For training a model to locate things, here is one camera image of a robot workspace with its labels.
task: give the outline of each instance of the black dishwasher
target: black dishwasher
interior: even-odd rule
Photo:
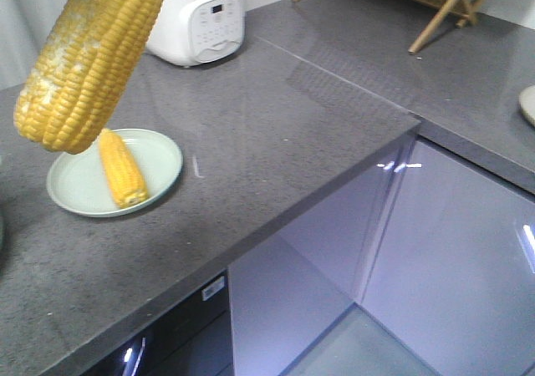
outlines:
[[[82,376],[232,376],[227,275],[222,273]]]

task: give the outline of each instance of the white rice cooker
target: white rice cooker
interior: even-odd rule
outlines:
[[[146,47],[170,63],[189,67],[234,53],[243,34],[240,0],[164,0]]]

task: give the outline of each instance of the glossy cabinet door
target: glossy cabinet door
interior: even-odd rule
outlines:
[[[365,260],[390,191],[395,151],[285,226],[282,236],[340,291],[356,298]]]
[[[236,376],[277,376],[350,305],[280,236],[229,267]]]
[[[535,361],[535,204],[418,142],[363,307],[443,376]]]
[[[353,304],[357,268],[401,151],[231,264],[236,376],[277,376]]]

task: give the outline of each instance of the corn on the cob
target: corn on the cob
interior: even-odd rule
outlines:
[[[47,150],[89,147],[112,115],[163,0],[68,0],[18,98],[20,135]]]
[[[120,135],[104,128],[98,139],[99,154],[115,204],[123,209],[149,198],[145,178]]]

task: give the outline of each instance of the light green plate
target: light green plate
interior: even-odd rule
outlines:
[[[182,169],[182,153],[173,140],[150,130],[115,130],[128,145],[143,172],[150,198],[138,205],[118,209],[113,202],[93,143],[77,155],[63,153],[52,164],[47,191],[67,211],[89,217],[121,216],[150,205],[163,196]]]

